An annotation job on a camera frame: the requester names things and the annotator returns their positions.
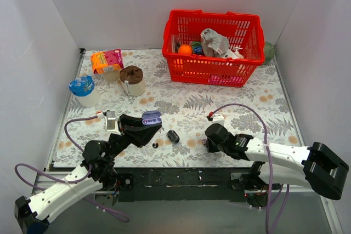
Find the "lavender earbud charging case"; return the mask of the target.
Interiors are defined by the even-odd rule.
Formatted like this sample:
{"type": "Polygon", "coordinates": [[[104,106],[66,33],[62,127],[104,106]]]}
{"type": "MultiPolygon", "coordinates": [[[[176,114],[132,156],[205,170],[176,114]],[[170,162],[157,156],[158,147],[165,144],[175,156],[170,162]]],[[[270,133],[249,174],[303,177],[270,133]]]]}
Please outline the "lavender earbud charging case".
{"type": "Polygon", "coordinates": [[[159,125],[162,124],[160,111],[146,111],[142,114],[143,125],[159,125]]]}

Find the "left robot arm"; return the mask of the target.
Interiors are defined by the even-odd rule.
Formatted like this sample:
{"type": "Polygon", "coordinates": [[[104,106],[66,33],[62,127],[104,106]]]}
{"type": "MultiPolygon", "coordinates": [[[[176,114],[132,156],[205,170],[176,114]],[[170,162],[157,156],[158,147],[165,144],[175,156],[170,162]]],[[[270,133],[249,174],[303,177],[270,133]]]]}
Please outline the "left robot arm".
{"type": "Polygon", "coordinates": [[[81,164],[62,179],[39,172],[54,183],[36,195],[15,201],[14,215],[23,233],[45,233],[58,215],[95,191],[112,191],[116,195],[133,188],[134,176],[118,173],[114,169],[115,157],[129,145],[147,145],[162,127],[160,112],[147,111],[136,118],[125,114],[116,117],[115,112],[106,111],[92,118],[104,120],[109,139],[91,140],[80,147],[81,164]]]}

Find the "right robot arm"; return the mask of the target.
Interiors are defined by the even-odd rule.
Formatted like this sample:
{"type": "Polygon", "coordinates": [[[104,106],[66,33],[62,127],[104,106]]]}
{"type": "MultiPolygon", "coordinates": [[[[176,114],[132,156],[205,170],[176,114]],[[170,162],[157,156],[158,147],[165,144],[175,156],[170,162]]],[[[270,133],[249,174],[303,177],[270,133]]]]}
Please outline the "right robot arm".
{"type": "Polygon", "coordinates": [[[312,189],[332,200],[342,197],[349,165],[321,142],[301,147],[265,145],[251,135],[232,135],[219,123],[210,125],[205,135],[208,152],[223,152],[259,166],[248,175],[248,182],[255,189],[268,183],[286,184],[312,189]]]}

